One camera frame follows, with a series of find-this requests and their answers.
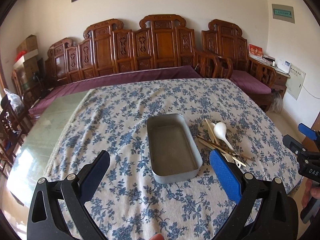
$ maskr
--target red sign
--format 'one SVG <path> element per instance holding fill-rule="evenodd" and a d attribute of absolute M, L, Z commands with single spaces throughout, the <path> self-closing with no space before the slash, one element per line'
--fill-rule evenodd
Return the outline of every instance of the red sign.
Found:
<path fill-rule="evenodd" d="M 263 54 L 262 48 L 249 44 L 249 55 L 251 57 L 262 58 L 262 54 Z"/>

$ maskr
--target white cable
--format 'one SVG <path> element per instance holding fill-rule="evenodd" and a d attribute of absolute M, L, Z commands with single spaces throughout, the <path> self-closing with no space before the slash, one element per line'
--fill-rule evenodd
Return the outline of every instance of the white cable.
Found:
<path fill-rule="evenodd" d="M 315 99 L 320 99 L 320 98 L 315 97 L 313 94 L 311 94 L 304 86 L 302 86 L 302 87 L 309 93 L 309 95 L 311 95 L 311 96 L 314 97 Z"/>

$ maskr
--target white wall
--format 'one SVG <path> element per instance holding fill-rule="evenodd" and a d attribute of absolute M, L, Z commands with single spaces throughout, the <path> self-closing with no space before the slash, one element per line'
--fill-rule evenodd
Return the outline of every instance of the white wall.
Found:
<path fill-rule="evenodd" d="M 272 18 L 271 4 L 293 6 L 295 24 Z M 268 0 L 269 36 L 267 54 L 287 60 L 306 73 L 304 87 L 320 98 L 320 26 L 303 0 Z M 320 110 L 320 100 L 302 88 L 296 101 L 284 96 L 284 109 L 296 124 L 312 126 Z"/>
<path fill-rule="evenodd" d="M 14 90 L 11 74 L 16 57 L 16 49 L 28 35 L 24 32 L 25 0 L 18 0 L 0 27 L 0 56 L 8 88 Z"/>
<path fill-rule="evenodd" d="M 124 28 L 138 30 L 139 21 L 149 14 L 181 15 L 187 27 L 195 29 L 198 46 L 201 30 L 217 18 L 238 24 L 249 42 L 267 48 L 267 0 L 26 0 L 26 34 L 37 35 L 46 59 L 53 43 L 65 37 L 81 41 L 91 24 L 118 18 Z"/>

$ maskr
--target glass table top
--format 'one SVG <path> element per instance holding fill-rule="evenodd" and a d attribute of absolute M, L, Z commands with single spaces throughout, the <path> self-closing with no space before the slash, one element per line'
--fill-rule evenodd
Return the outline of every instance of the glass table top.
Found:
<path fill-rule="evenodd" d="M 11 169 L 7 188 L 27 207 L 51 152 L 87 91 L 55 99 L 31 129 Z"/>

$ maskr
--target table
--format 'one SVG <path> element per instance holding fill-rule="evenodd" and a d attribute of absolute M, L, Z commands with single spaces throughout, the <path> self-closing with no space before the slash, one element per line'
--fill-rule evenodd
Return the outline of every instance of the table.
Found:
<path fill-rule="evenodd" d="M 287 73 L 284 73 L 280 68 L 275 67 L 277 76 L 276 76 L 276 81 L 272 85 L 273 90 L 278 91 L 281 95 L 281 98 L 284 97 L 284 94 L 287 90 L 286 82 L 288 78 L 290 78 L 290 75 Z"/>
<path fill-rule="evenodd" d="M 78 173 L 106 150 L 110 167 L 85 206 L 108 239 L 149 239 L 156 232 L 171 240 L 212 239 L 235 203 L 209 165 L 209 151 L 195 139 L 203 160 L 195 178 L 159 184 L 152 175 L 146 122 L 171 113 L 184 116 L 194 139 L 197 134 L 208 139 L 205 118 L 224 122 L 235 151 L 256 160 L 244 161 L 243 172 L 264 180 L 280 177 L 287 193 L 299 184 L 298 163 L 282 144 L 279 130 L 226 79 L 159 80 L 91 90 L 59 138 L 45 177 L 56 181 Z M 66 206 L 61 210 L 76 234 Z"/>
<path fill-rule="evenodd" d="M 87 91 L 55 99 L 31 129 L 11 169 L 7 188 L 27 207 L 52 150 Z"/>

